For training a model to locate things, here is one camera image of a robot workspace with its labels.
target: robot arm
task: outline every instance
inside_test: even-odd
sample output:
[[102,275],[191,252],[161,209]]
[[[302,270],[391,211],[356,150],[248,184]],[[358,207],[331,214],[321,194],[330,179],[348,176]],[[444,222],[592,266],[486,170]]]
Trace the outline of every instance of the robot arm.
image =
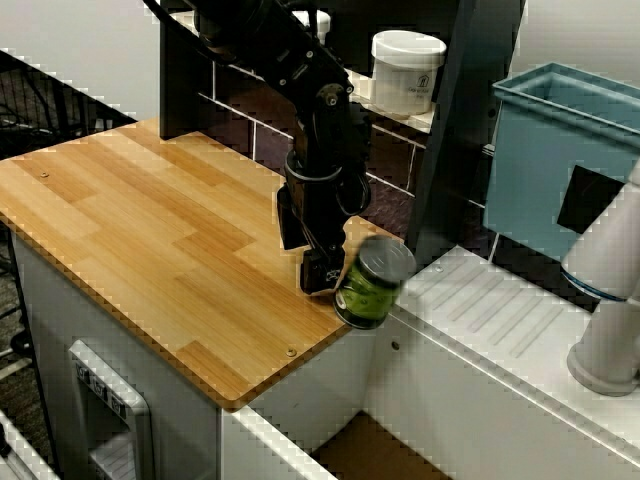
[[314,32],[315,7],[279,0],[185,2],[216,58],[244,62],[294,104],[294,146],[277,196],[280,233],[286,250],[311,247],[304,253],[301,289],[334,288],[344,264],[344,224],[370,201],[364,162],[371,127],[366,113],[349,102],[353,86],[340,61],[291,13],[308,10]]

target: wooden tabletop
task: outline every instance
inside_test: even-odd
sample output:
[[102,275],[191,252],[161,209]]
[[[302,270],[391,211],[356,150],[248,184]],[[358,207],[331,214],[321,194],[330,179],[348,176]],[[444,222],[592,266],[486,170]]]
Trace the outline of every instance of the wooden tabletop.
[[[348,327],[330,296],[298,288],[304,249],[282,249],[275,203],[284,179],[200,133],[157,131],[149,120],[0,162],[0,220],[235,410]],[[345,231],[347,262],[387,234],[359,217]]]

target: ridged surface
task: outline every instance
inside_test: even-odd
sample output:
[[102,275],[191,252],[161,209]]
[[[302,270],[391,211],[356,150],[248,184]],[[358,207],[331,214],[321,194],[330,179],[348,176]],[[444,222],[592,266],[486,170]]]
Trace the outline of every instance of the ridged surface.
[[[403,320],[410,326],[429,331],[550,414],[640,466],[640,391],[602,396],[580,385],[567,368],[569,350],[590,320],[586,311],[461,247],[412,278],[398,306],[415,315]],[[401,311],[398,318],[404,318]]]

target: can label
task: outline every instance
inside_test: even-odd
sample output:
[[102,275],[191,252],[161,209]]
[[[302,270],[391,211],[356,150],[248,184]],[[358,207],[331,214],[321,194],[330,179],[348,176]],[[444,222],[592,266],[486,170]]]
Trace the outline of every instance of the can label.
[[335,294],[336,312],[356,328],[375,328],[385,319],[401,286],[385,287],[372,283],[354,262]]

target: blue bin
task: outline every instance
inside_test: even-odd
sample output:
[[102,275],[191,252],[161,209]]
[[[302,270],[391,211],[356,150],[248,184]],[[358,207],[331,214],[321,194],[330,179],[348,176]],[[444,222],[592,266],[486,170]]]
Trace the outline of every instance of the blue bin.
[[561,260],[573,169],[625,182],[640,158],[640,90],[549,63],[494,84],[502,100],[484,225]]

